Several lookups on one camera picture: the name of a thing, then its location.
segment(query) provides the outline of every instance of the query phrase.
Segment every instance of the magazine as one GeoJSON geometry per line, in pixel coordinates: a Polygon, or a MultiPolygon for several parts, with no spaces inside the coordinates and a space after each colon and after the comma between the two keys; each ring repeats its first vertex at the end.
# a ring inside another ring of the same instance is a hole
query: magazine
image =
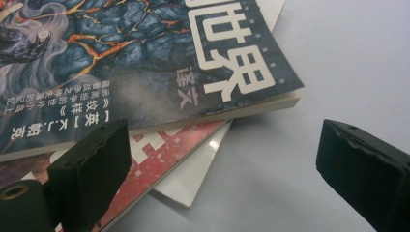
{"type": "MultiPolygon", "coordinates": [[[[100,224],[105,229],[226,122],[160,131],[130,138],[132,167],[100,224]]],[[[0,188],[19,180],[48,180],[46,169],[66,151],[0,162],[0,188]]]]}
{"type": "Polygon", "coordinates": [[[2,1],[0,161],[103,122],[130,135],[292,107],[303,87],[255,0],[2,1]]]}

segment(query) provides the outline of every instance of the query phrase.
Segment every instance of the white surface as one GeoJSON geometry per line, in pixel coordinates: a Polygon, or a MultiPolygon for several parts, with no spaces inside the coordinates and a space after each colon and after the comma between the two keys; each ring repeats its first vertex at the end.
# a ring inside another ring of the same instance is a hole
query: white surface
{"type": "Polygon", "coordinates": [[[160,181],[154,187],[154,190],[186,207],[191,207],[205,181],[214,157],[219,151],[220,144],[229,131],[230,125],[231,121],[227,122],[183,163],[160,181]]]}
{"type": "Polygon", "coordinates": [[[110,231],[374,231],[316,171],[317,146],[329,118],[410,154],[409,22],[410,1],[287,0],[274,35],[298,105],[235,120],[193,209],[147,195],[110,231]]]}

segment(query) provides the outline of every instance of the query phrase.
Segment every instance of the book cover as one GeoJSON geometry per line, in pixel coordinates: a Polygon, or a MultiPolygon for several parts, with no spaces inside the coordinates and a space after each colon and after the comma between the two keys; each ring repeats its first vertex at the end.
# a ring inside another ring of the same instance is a hole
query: book cover
{"type": "Polygon", "coordinates": [[[119,118],[136,135],[291,107],[303,86],[254,0],[0,7],[0,161],[119,118]]]}
{"type": "MultiPolygon", "coordinates": [[[[120,218],[224,123],[208,123],[130,137],[132,167],[94,231],[103,230],[120,218]]],[[[0,187],[25,179],[45,183],[48,179],[46,169],[64,152],[0,162],[0,187]]]]}

